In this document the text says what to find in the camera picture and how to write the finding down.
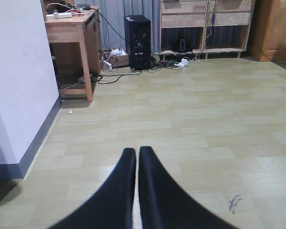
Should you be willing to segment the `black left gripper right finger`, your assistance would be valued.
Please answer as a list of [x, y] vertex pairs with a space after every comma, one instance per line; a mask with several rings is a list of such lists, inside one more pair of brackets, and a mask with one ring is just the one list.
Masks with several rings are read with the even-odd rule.
[[233, 229], [170, 176], [150, 146], [139, 152], [139, 203], [144, 229]]

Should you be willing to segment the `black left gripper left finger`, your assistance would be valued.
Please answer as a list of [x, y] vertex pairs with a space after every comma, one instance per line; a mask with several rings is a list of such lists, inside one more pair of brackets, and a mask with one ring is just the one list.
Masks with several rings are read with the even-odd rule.
[[106, 181], [78, 209], [51, 229], [132, 229], [136, 154], [125, 148]]

